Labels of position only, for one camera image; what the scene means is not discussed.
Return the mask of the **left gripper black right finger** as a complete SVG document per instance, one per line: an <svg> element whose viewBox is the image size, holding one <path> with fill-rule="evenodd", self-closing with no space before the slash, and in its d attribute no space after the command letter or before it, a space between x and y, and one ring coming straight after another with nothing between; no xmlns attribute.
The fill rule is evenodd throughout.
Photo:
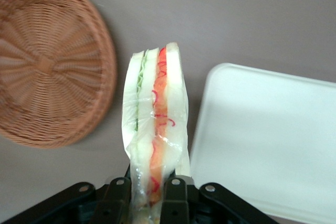
<svg viewBox="0 0 336 224"><path fill-rule="evenodd" d="M276 223L218 183L200 188L173 177L164 186L160 223Z"/></svg>

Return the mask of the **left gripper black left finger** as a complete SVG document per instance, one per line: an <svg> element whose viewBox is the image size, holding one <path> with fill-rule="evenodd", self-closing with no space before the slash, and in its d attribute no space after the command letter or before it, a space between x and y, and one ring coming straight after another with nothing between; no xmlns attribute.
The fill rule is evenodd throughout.
<svg viewBox="0 0 336 224"><path fill-rule="evenodd" d="M76 183L4 223L128 223L131 182L119 177L96 189Z"/></svg>

